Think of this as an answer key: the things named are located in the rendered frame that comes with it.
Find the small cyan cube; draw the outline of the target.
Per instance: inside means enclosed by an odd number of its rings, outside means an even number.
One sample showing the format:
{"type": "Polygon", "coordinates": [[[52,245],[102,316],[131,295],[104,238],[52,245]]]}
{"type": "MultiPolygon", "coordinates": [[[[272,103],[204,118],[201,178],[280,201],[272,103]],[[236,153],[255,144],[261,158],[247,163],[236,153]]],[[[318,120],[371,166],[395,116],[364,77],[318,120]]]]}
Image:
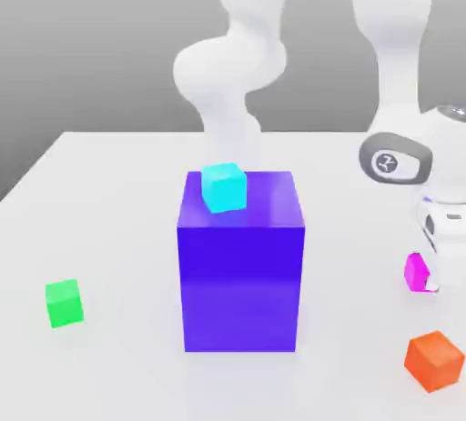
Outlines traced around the small cyan cube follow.
{"type": "Polygon", "coordinates": [[[201,195],[211,213],[247,207],[246,173],[234,163],[207,165],[201,169],[201,195]]]}

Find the small magenta cube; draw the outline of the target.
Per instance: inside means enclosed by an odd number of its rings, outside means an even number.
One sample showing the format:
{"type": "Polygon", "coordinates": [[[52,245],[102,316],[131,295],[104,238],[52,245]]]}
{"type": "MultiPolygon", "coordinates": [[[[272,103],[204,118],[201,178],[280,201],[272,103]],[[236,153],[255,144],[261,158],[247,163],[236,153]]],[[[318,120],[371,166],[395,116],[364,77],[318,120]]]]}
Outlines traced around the small magenta cube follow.
{"type": "Polygon", "coordinates": [[[404,279],[412,292],[425,292],[431,276],[420,253],[411,253],[407,256],[404,266],[404,279]]]}

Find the small green cube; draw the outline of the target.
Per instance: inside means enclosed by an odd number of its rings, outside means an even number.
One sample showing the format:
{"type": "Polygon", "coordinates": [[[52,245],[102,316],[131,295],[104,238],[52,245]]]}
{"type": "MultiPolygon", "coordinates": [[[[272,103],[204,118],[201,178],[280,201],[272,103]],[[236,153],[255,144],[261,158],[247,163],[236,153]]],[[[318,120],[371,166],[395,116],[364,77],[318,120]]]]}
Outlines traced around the small green cube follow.
{"type": "Polygon", "coordinates": [[[84,320],[84,309],[75,278],[46,284],[45,293],[46,309],[52,328],[84,320]]]}

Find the small orange cube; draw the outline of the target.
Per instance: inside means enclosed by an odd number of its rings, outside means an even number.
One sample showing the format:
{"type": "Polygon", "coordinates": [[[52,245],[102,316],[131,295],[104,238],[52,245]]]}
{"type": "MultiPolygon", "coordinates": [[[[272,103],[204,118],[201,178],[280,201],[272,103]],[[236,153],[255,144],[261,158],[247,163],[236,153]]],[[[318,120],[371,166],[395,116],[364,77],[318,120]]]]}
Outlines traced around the small orange cube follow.
{"type": "Polygon", "coordinates": [[[456,384],[466,355],[441,331],[412,338],[404,367],[428,393],[456,384]]]}

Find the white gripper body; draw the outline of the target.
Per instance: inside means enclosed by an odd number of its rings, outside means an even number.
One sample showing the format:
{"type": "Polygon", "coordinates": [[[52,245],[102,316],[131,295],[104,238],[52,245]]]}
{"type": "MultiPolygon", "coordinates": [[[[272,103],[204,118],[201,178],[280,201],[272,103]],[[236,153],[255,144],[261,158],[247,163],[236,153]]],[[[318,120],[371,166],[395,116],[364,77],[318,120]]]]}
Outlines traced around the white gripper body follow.
{"type": "Polygon", "coordinates": [[[438,287],[461,286],[466,282],[466,238],[427,239],[425,262],[438,287]]]}

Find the large blue box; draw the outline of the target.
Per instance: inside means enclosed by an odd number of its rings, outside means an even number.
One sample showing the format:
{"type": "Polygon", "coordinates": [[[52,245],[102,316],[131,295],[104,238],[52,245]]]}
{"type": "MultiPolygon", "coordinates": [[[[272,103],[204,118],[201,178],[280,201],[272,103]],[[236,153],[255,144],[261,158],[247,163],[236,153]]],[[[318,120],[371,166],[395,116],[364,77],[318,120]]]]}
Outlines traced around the large blue box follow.
{"type": "Polygon", "coordinates": [[[186,351],[294,351],[304,241],[291,173],[248,173],[247,207],[219,214],[188,173],[177,221],[186,351]]]}

